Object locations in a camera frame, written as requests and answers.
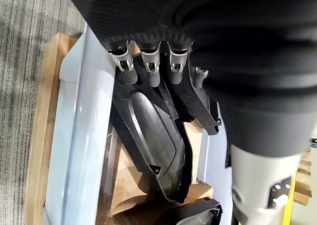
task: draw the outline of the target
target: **black plastic car part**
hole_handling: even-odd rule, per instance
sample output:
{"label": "black plastic car part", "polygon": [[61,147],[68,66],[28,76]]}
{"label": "black plastic car part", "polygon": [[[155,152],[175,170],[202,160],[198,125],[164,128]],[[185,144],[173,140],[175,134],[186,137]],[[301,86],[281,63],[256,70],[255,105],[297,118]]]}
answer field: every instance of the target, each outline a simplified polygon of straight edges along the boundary
{"label": "black plastic car part", "polygon": [[[160,65],[167,64],[165,55]],[[141,56],[136,84],[117,69],[110,121],[137,169],[171,202],[183,202],[192,179],[192,149],[164,80],[149,85]]]}
{"label": "black plastic car part", "polygon": [[208,135],[217,135],[218,126],[221,125],[217,102],[209,98],[204,88],[194,87],[196,68],[188,60],[182,73],[182,81],[179,84],[171,84],[172,90]]}
{"label": "black plastic car part", "polygon": [[199,200],[165,212],[154,225],[219,225],[221,215],[218,201]]}

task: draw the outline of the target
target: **black plastic panel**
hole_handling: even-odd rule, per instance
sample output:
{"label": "black plastic panel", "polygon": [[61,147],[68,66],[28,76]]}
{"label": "black plastic panel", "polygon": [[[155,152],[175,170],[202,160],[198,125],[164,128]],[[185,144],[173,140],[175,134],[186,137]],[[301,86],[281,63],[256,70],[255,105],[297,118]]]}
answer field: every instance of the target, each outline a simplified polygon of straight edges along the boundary
{"label": "black plastic panel", "polygon": [[[161,65],[166,56],[161,55]],[[167,200],[183,202],[192,177],[192,150],[164,80],[148,83],[141,56],[134,58],[138,82],[125,84],[117,70],[110,121],[137,169]]]}

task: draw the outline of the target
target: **carpet floor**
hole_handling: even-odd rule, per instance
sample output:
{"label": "carpet floor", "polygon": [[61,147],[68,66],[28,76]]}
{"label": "carpet floor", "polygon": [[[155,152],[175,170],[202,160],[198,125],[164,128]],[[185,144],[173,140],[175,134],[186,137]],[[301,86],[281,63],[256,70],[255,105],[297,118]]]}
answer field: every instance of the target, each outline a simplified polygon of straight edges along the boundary
{"label": "carpet floor", "polygon": [[0,0],[0,225],[23,224],[22,204],[44,44],[77,35],[70,0]]}

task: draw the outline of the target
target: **robotic arm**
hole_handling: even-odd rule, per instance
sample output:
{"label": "robotic arm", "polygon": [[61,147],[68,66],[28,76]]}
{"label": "robotic arm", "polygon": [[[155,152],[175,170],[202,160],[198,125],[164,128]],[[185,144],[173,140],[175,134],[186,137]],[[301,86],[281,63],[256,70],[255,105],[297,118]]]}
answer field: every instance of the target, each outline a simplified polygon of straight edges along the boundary
{"label": "robotic arm", "polygon": [[234,215],[267,224],[317,118],[317,0],[72,0],[128,84],[138,44],[150,85],[168,42],[174,85],[189,58],[193,84],[219,103],[232,167]]}

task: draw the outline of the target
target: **wooden pallet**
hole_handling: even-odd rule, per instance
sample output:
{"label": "wooden pallet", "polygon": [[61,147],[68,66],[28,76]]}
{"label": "wooden pallet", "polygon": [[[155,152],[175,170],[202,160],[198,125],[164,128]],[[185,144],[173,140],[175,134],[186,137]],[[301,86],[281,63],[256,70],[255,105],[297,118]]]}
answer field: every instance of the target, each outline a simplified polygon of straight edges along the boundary
{"label": "wooden pallet", "polygon": [[[50,166],[50,156],[53,140],[53,129],[55,123],[57,99],[59,92],[59,71],[63,58],[67,55],[77,39],[74,37],[67,36],[65,34],[56,34],[53,39],[45,45],[44,59],[41,72],[41,81],[39,84],[38,97],[35,108],[35,116],[33,121],[32,130],[32,141],[29,153],[28,172],[27,172],[27,186],[26,195],[24,200],[24,221],[26,225],[41,225],[43,222],[43,207],[45,205],[48,173]],[[134,46],[134,51],[137,53],[139,50],[137,46]],[[193,150],[193,183],[196,183],[198,159],[200,152],[200,143],[202,137],[202,129],[197,124],[185,124],[186,132],[189,136],[189,140],[192,144]],[[140,172],[136,170],[132,161],[126,163],[129,160],[128,154],[124,153],[122,149],[122,157],[118,157],[116,163],[121,163],[121,170],[115,172],[116,178],[133,178],[139,176]],[[131,175],[120,174],[120,173],[131,173]],[[120,191],[126,189],[134,191],[136,194],[140,193],[138,184],[132,179],[130,182],[124,183],[122,180],[115,181],[115,189]],[[122,193],[116,193],[117,196],[112,198],[116,204],[124,204],[129,196],[120,196]],[[191,203],[200,198],[212,197],[212,188],[202,182],[194,184],[190,188],[188,198],[185,203]],[[144,198],[134,199],[134,204],[126,203],[125,207],[120,207],[120,211],[124,211],[134,207],[137,204],[144,203]],[[151,221],[156,218],[159,213],[162,213],[165,209],[176,204],[169,204],[162,206],[162,202],[155,203],[156,206],[143,206],[134,208],[133,212],[126,211],[118,215],[109,218],[107,213],[103,209],[98,210],[96,224],[99,225],[111,225],[111,224],[151,224]],[[144,212],[152,214],[151,216],[142,216]]]}

